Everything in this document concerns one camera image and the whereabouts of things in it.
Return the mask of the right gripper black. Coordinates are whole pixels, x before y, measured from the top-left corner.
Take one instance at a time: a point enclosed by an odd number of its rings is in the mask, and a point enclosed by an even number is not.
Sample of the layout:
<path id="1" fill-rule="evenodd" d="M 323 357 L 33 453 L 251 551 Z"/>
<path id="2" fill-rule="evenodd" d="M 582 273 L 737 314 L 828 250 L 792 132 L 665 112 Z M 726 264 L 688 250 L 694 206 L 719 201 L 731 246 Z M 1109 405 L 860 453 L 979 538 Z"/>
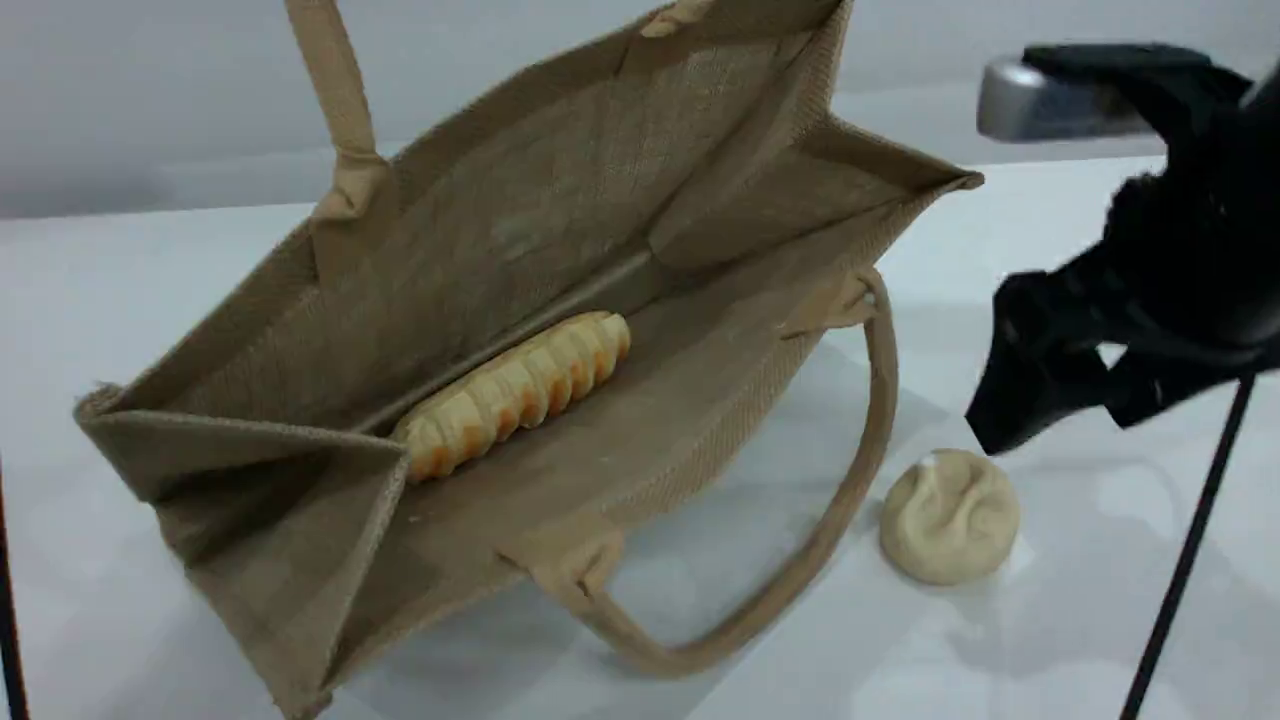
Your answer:
<path id="1" fill-rule="evenodd" d="M 965 419 L 989 456 L 1106 407 L 1123 429 L 1220 384 L 1276 370 L 1279 346 L 1242 363 L 1125 352 L 1132 299 L 1161 327 L 1206 345 L 1277 333 L 1277 78 L 1212 64 L 1120 70 L 1120 95 L 1164 140 L 1166 165 L 1129 179 L 1108 210 L 1108 266 L 1007 277 L 992 297 L 989 351 Z"/>

